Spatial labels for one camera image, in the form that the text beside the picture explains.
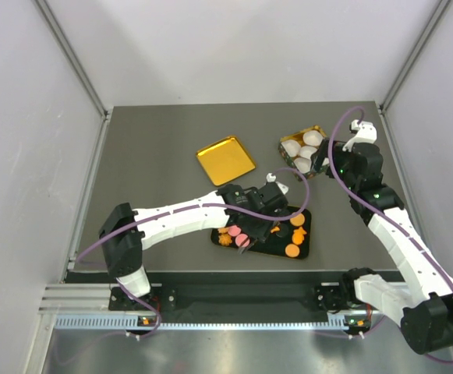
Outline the green christmas cookie tin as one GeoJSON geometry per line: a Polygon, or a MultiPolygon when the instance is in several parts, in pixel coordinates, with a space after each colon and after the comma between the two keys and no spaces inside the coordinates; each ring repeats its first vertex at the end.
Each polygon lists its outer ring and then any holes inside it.
{"type": "Polygon", "coordinates": [[[278,152],[290,168],[297,169],[305,179],[311,179],[317,175],[313,170],[313,159],[326,137],[325,131],[314,125],[281,137],[278,152]]]}

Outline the metal tongs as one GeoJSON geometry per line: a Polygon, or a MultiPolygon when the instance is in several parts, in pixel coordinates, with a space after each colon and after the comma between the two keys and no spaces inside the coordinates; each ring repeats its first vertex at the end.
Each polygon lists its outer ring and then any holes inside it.
{"type": "Polygon", "coordinates": [[[270,232],[266,233],[265,235],[262,235],[260,238],[254,238],[254,237],[249,236],[250,245],[245,248],[239,248],[236,245],[237,253],[244,254],[246,252],[255,252],[255,253],[267,255],[269,253],[268,241],[269,241],[270,236],[271,236],[270,232]]]}

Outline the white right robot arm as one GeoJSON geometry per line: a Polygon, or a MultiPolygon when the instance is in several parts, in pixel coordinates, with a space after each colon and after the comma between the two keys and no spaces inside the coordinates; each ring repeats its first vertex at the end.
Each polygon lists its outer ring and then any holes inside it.
{"type": "Polygon", "coordinates": [[[350,205],[392,258],[405,282],[402,291],[369,268],[344,273],[340,296],[349,308],[373,306],[393,321],[419,355],[453,346],[453,279],[421,237],[397,192],[384,183],[384,159],[370,122],[353,121],[352,138],[324,138],[311,156],[314,174],[334,178],[350,205]]]}

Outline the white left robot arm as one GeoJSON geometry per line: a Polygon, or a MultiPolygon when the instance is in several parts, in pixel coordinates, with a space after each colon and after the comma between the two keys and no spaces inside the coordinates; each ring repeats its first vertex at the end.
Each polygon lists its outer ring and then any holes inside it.
{"type": "Polygon", "coordinates": [[[127,290],[130,304],[145,309],[154,292],[143,267],[144,250],[194,231],[231,226],[263,242],[274,222],[288,213],[287,192],[280,182],[248,189],[228,184],[197,199],[160,208],[134,210],[129,203],[121,203],[99,231],[108,274],[127,290]]]}

